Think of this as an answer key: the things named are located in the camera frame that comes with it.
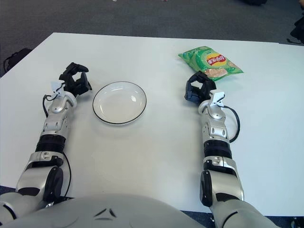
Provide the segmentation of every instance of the bag of chips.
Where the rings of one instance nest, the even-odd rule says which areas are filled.
[[[227,75],[243,73],[234,63],[213,49],[203,46],[179,54],[195,71],[202,71],[213,81]]]

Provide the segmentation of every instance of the red logo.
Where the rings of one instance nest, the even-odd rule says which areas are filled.
[[[225,61],[226,61],[226,58],[222,55],[207,58],[207,63],[209,63],[210,65],[220,63],[220,62],[225,62]]]

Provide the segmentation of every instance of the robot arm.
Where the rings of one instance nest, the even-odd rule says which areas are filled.
[[[203,83],[199,89],[192,82]],[[210,207],[217,228],[276,228],[253,206],[244,202],[244,191],[232,159],[225,126],[223,91],[202,73],[194,74],[186,85],[185,99],[199,105],[204,144],[203,172],[200,178],[200,200]]]
[[[0,196],[0,224],[44,208],[59,199],[63,182],[60,166],[63,164],[69,120],[77,105],[75,97],[92,90],[86,78],[87,71],[86,67],[71,63],[60,76],[62,80],[52,82],[53,95],[49,100],[52,104],[46,112],[47,118],[36,151],[30,155],[16,192]],[[82,74],[75,82],[72,76],[77,72]]]

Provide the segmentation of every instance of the plate rim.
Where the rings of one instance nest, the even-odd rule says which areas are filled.
[[[127,121],[127,122],[122,122],[122,123],[113,123],[113,122],[109,122],[109,121],[106,121],[106,120],[100,118],[100,117],[97,115],[97,113],[95,112],[95,109],[94,109],[94,100],[95,100],[97,94],[98,94],[103,88],[105,88],[105,87],[107,87],[107,86],[109,86],[109,85],[111,85],[111,84],[118,83],[118,82],[127,82],[127,81],[117,81],[117,82],[112,82],[112,83],[109,83],[109,84],[105,85],[104,87],[102,87],[100,90],[97,91],[97,93],[95,94],[95,96],[94,96],[94,98],[93,98],[93,102],[92,102],[92,108],[93,108],[93,112],[95,113],[95,115],[98,117],[98,119],[100,119],[100,120],[102,120],[102,121],[104,121],[104,122],[106,122],[106,123],[108,123],[108,124],[121,125],[121,124],[127,124],[127,123],[129,123],[129,122],[132,122],[132,121],[134,121],[135,119],[137,119],[139,116],[141,116],[141,114],[144,112],[144,110],[146,109],[146,106],[147,106],[147,95],[146,95],[145,91],[144,91],[139,85],[137,85],[137,84],[135,84],[135,83],[133,83],[133,82],[127,82],[127,83],[131,83],[131,84],[134,84],[134,85],[138,86],[138,87],[143,91],[143,94],[144,94],[144,96],[145,96],[145,98],[146,98],[146,102],[145,102],[145,104],[144,104],[144,107],[143,107],[142,112],[141,112],[138,116],[136,116],[134,119],[129,120],[129,121]]]

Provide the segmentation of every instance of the lay's logo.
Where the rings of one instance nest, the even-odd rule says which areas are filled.
[[[206,56],[206,61],[211,66],[223,66],[226,64],[226,58],[219,53],[212,53]]]

